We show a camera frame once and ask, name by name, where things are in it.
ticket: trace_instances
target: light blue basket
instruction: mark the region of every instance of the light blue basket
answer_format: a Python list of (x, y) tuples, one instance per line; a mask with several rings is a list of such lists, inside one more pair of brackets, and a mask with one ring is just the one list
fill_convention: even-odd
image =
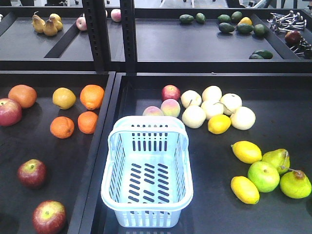
[(121, 226), (177, 224), (193, 198), (188, 143), (175, 117), (128, 116), (115, 123), (101, 197)]

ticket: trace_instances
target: dark red apple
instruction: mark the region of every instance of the dark red apple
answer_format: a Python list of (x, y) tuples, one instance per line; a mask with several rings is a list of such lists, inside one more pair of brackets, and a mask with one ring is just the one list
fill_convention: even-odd
[(299, 31), (292, 30), (286, 33), (285, 35), (285, 42), (290, 46), (299, 44), (300, 41), (301, 41), (301, 34)]
[(57, 234), (65, 224), (66, 209), (59, 201), (43, 201), (33, 212), (33, 225), (38, 234)]
[(39, 189), (47, 178), (47, 167), (38, 159), (31, 159), (20, 165), (17, 176), (27, 188)]
[(0, 99), (0, 126), (10, 126), (21, 120), (22, 110), (18, 102), (9, 99)]
[(180, 90), (172, 84), (166, 85), (165, 87), (163, 87), (161, 91), (162, 101), (167, 100), (167, 99), (174, 99), (178, 101), (180, 96), (181, 96)]

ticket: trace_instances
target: orange fruit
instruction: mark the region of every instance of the orange fruit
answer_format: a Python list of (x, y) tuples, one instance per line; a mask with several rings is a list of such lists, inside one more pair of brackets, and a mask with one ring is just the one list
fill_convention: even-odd
[(74, 128), (74, 122), (70, 118), (59, 116), (52, 121), (50, 132), (57, 138), (65, 139), (73, 134)]
[(101, 107), (104, 93), (101, 86), (88, 84), (80, 93), (80, 101), (88, 110), (95, 110)]
[(8, 98), (17, 101), (23, 109), (26, 109), (35, 104), (37, 92), (33, 87), (18, 84), (9, 91)]
[(98, 115), (92, 111), (86, 111), (78, 117), (79, 130), (85, 134), (92, 134), (96, 130)]

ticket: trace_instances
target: yellow lemon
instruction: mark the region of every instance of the yellow lemon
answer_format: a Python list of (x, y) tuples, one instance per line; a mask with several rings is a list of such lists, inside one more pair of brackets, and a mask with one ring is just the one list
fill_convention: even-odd
[(242, 18), (238, 24), (240, 24), (240, 23), (246, 23), (246, 24), (249, 24), (249, 25), (253, 24), (252, 20), (250, 18), (248, 18), (248, 17)]
[(250, 141), (238, 141), (231, 145), (231, 147), (235, 156), (242, 162), (253, 164), (262, 160), (260, 148)]
[(213, 134), (221, 134), (228, 130), (230, 125), (230, 117), (222, 114), (216, 115), (208, 121), (208, 131)]
[(246, 204), (257, 204), (260, 199), (257, 187), (244, 176), (233, 177), (231, 189), (237, 198)]
[(54, 91), (52, 101), (60, 109), (67, 110), (75, 104), (76, 95), (70, 89), (61, 87)]

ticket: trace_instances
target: peach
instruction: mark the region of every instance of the peach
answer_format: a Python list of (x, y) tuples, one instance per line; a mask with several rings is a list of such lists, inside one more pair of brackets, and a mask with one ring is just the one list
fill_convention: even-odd
[(172, 98), (164, 100), (163, 103), (161, 104), (160, 109), (162, 110), (165, 116), (173, 116), (173, 117), (178, 117), (181, 110), (180, 104)]
[(164, 116), (161, 109), (156, 106), (149, 106), (143, 111), (143, 116)]

